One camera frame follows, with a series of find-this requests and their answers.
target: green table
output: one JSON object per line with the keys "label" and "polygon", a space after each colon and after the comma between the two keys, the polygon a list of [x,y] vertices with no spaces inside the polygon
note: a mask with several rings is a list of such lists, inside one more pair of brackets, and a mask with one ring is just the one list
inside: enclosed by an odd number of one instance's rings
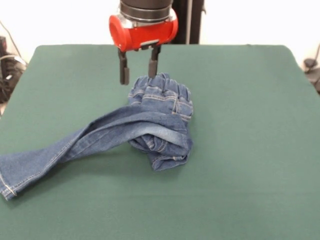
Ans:
{"label": "green table", "polygon": [[[38,149],[127,104],[150,52],[37,48],[0,120],[0,153]],[[319,240],[320,101],[283,46],[166,45],[159,71],[187,85],[189,162],[153,172],[129,144],[57,166],[0,200],[0,239]]]}

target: crumpled denim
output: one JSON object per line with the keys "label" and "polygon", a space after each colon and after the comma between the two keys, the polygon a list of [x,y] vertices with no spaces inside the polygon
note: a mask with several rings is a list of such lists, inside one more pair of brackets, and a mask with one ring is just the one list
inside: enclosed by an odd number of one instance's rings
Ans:
{"label": "crumpled denim", "polygon": [[42,178],[53,166],[129,142],[145,152],[154,171],[187,162],[193,145],[188,122],[193,103],[186,86],[166,73],[137,79],[129,105],[89,123],[43,149],[0,156],[0,193],[6,200]]}

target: stitching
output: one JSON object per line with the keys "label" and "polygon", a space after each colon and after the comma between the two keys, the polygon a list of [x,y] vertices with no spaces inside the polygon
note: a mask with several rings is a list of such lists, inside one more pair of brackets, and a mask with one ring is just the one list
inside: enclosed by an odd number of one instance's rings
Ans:
{"label": "stitching", "polygon": [[135,93],[129,93],[128,94],[128,97],[135,97],[135,96],[137,96],[138,94],[144,94],[145,93],[145,91],[143,91],[143,90],[138,90],[138,91],[136,91]]}
{"label": "stitching", "polygon": [[155,95],[144,95],[142,99],[153,99],[153,100],[165,101],[165,100],[176,100],[176,97],[174,96],[160,97]]}
{"label": "stitching", "polygon": [[97,141],[99,141],[100,139],[102,139],[104,136],[106,136],[109,132],[103,134],[101,137],[99,137],[98,139],[96,139],[95,141],[93,141],[91,144],[89,144],[88,146],[86,146],[82,151],[78,152],[76,155],[73,156],[73,158],[76,158],[79,154],[83,153],[85,150],[87,150],[88,148],[90,148],[93,144],[95,144]]}
{"label": "stitching", "polygon": [[1,173],[0,173],[0,180],[1,180],[1,182],[3,183],[3,185],[4,185],[13,195],[17,196],[17,195],[15,194],[15,192],[5,183],[5,180],[4,180],[4,178],[2,177]]}
{"label": "stitching", "polygon": [[177,110],[175,110],[175,109],[176,109],[177,101],[178,101],[178,98],[176,98],[175,101],[174,101],[174,103],[173,103],[173,108],[172,108],[172,111],[171,111],[172,114],[173,114],[174,112],[177,112]]}
{"label": "stitching", "polygon": [[189,108],[192,108],[192,101],[189,102],[190,104],[182,102],[182,101],[179,101],[179,99],[175,95],[170,95],[170,96],[163,97],[163,96],[145,94],[145,95],[143,95],[142,99],[154,99],[154,100],[160,100],[160,101],[165,101],[165,100],[172,99],[172,100],[176,100],[179,104],[182,104],[182,105],[185,105],[185,106],[187,106]]}
{"label": "stitching", "polygon": [[149,149],[152,149],[155,146],[152,140],[146,142],[145,144],[148,146]]}
{"label": "stitching", "polygon": [[172,114],[178,114],[178,115],[180,115],[182,118],[185,118],[186,120],[190,120],[190,119],[191,119],[191,116],[187,116],[187,115],[184,115],[184,114],[182,114],[182,113],[173,112]]}
{"label": "stitching", "polygon": [[28,183],[30,180],[36,178],[37,176],[43,174],[49,167],[50,165],[61,155],[64,153],[65,149],[71,145],[73,142],[73,139],[68,142],[61,150],[58,152],[54,157],[51,158],[51,160],[45,165],[44,169],[42,171],[39,171],[38,173],[35,173],[26,179],[22,180],[21,182],[17,183],[16,185],[13,186],[13,191],[15,191],[17,188],[19,188],[22,184]]}
{"label": "stitching", "polygon": [[134,101],[134,102],[131,103],[131,105],[133,105],[133,104],[141,104],[141,102],[139,102],[139,101]]}
{"label": "stitching", "polygon": [[161,149],[159,149],[158,152],[161,153],[163,150],[165,150],[167,144],[168,144],[168,142],[165,141],[163,147]]}
{"label": "stitching", "polygon": [[156,157],[156,158],[153,160],[152,167],[155,166],[155,164],[156,164],[156,162],[157,162],[158,160],[162,160],[162,159],[164,159],[164,158],[166,158],[166,157],[165,157],[165,156],[158,156],[158,157]]}

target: jeans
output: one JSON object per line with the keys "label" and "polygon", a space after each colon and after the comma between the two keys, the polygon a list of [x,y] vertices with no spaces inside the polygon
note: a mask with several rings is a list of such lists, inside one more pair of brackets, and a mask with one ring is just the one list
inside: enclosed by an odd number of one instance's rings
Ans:
{"label": "jeans", "polygon": [[53,166],[107,151],[129,142],[145,152],[154,171],[187,162],[193,142],[188,122],[193,115],[190,91],[161,73],[140,77],[129,105],[92,121],[85,128],[38,150],[0,156],[0,193],[6,200],[43,177]]}

